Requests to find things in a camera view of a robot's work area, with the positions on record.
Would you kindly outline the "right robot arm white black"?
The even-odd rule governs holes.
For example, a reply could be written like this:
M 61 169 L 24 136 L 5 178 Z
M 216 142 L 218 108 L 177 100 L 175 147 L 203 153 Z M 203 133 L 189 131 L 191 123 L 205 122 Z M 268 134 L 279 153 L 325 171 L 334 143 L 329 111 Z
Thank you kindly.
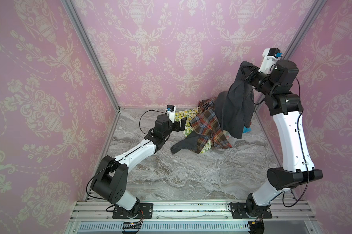
M 323 172 L 315 167 L 308 152 L 301 98 L 290 91 L 298 73 L 297 65 L 284 59 L 278 60 L 268 75 L 254 65 L 244 68 L 242 80 L 264 95 L 283 155 L 282 167 L 268 169 L 267 181 L 248 195 L 245 208 L 249 217 L 265 218 L 271 202 L 280 194 L 323 178 Z

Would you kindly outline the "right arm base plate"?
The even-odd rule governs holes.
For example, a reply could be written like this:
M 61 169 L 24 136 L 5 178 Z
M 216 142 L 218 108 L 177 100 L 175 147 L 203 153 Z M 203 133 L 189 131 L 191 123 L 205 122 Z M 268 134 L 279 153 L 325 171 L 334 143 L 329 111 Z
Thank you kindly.
M 246 203 L 230 202 L 228 211 L 233 219 L 272 219 L 269 206 L 247 205 Z

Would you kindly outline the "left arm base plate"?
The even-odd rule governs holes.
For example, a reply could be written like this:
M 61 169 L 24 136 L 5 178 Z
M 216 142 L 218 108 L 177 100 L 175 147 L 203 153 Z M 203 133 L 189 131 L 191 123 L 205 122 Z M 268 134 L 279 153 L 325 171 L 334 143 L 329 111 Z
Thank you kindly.
M 113 219 L 151 219 L 153 212 L 153 203 L 139 203 L 132 210 L 126 210 L 123 207 L 115 205 L 113 210 Z

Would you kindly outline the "dark grey cloth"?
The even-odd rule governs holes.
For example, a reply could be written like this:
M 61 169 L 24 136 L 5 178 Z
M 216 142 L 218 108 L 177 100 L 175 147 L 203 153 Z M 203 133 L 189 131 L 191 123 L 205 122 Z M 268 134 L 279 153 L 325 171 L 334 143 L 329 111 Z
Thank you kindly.
M 216 97 L 215 113 L 223 132 L 228 132 L 232 137 L 241 139 L 244 127 L 251 127 L 255 105 L 252 100 L 252 86 L 242 80 L 243 68 L 252 66 L 248 61 L 243 61 L 238 69 L 236 78 L 228 91 L 220 92 Z M 171 147 L 174 155 L 180 150 L 196 150 L 197 135 L 191 133 L 182 141 Z

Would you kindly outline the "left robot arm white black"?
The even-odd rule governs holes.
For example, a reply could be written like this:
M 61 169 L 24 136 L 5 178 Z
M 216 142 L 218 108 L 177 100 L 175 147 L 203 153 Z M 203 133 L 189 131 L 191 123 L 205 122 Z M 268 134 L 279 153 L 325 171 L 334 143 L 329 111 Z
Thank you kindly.
M 146 158 L 157 153 L 172 132 L 185 130 L 187 118 L 175 120 L 174 112 L 159 115 L 154 127 L 145 133 L 143 140 L 134 148 L 116 157 L 102 158 L 96 174 L 88 182 L 91 190 L 103 200 L 119 206 L 134 216 L 139 212 L 140 199 L 127 190 L 129 172 Z

